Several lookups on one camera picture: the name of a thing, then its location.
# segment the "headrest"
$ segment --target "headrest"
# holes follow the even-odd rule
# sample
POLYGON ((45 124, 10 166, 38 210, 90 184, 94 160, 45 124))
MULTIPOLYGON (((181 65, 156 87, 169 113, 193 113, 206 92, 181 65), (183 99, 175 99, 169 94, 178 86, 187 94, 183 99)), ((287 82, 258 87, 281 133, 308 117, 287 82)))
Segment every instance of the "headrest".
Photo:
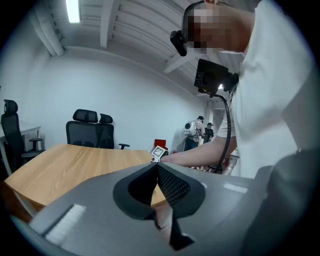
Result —
POLYGON ((97 112, 85 109, 77 109, 73 114, 73 120, 86 122, 86 123, 98 123, 97 112))
POLYGON ((111 124, 114 120, 110 115, 107 114, 100 114, 100 121, 99 123, 101 124, 111 124))
POLYGON ((14 100, 4 99, 4 113, 6 115, 12 115, 17 113, 18 111, 18 104, 14 100))

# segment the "black mesh office chair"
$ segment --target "black mesh office chair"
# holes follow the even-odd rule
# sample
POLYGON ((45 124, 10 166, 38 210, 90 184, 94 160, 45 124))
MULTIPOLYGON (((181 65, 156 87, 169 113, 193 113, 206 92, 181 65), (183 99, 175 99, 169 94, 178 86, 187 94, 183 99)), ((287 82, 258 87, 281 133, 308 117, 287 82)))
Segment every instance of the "black mesh office chair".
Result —
MULTIPOLYGON (((100 114, 101 118, 96 125, 101 127, 100 148, 102 149, 114 149, 114 126, 111 124, 114 120, 110 115, 100 114)), ((130 147, 128 144, 119 144, 123 150, 125 147, 130 147)))
POLYGON ((78 109, 73 114, 73 120, 66 123, 67 143, 77 146, 98 148, 101 137, 101 129, 97 112, 78 109))
POLYGON ((29 141, 33 142, 33 148, 28 152, 25 151, 17 114, 18 105, 15 101, 9 99, 5 99, 4 102, 4 114, 1 116, 1 124, 5 139, 11 149, 12 160, 9 164, 12 172, 14 172, 44 150, 36 150, 37 142, 42 141, 42 138, 31 138, 29 141))

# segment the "chair armrest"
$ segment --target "chair armrest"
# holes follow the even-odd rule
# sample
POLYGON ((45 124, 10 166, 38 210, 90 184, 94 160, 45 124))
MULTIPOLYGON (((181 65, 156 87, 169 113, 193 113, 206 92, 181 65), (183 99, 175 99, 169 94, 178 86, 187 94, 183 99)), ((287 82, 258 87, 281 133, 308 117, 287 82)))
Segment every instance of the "chair armrest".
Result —
POLYGON ((42 138, 31 138, 29 139, 30 142, 42 142, 42 138))
POLYGON ((39 155, 39 152, 31 152, 31 153, 24 153, 21 155, 22 158, 34 158, 39 155))
POLYGON ((128 144, 123 144, 123 143, 119 143, 119 145, 121 146, 121 149, 123 150, 125 147, 130 147, 130 145, 128 144))

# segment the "person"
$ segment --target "person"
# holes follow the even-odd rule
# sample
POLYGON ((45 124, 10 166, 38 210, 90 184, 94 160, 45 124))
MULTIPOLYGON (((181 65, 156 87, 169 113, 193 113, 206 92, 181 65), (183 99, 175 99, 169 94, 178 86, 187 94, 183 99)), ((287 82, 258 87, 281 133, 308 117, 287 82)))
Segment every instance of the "person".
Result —
POLYGON ((204 128, 205 138, 203 143, 207 143, 214 136, 214 130, 211 129, 212 123, 208 122, 206 128, 204 128))
POLYGON ((200 115, 193 122, 195 123, 195 135, 186 137, 184 151, 196 148, 199 143, 199 138, 205 134, 204 117, 200 115))
MULTIPOLYGON (((261 167, 299 149, 285 113, 316 74, 314 56, 291 18, 271 0, 261 1, 254 13, 206 0, 190 15, 190 46, 244 55, 239 82, 228 98, 231 139, 226 157, 238 147, 238 175, 253 179, 261 167)), ((212 142, 161 161, 185 167, 216 164, 226 137, 225 115, 212 142)))

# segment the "ceiling light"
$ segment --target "ceiling light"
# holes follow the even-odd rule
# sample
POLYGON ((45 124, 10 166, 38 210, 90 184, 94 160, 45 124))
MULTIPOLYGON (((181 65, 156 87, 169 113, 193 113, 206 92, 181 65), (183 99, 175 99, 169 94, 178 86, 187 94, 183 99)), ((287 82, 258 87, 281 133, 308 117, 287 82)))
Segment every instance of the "ceiling light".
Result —
POLYGON ((80 22, 79 0, 65 0, 70 23, 80 22))

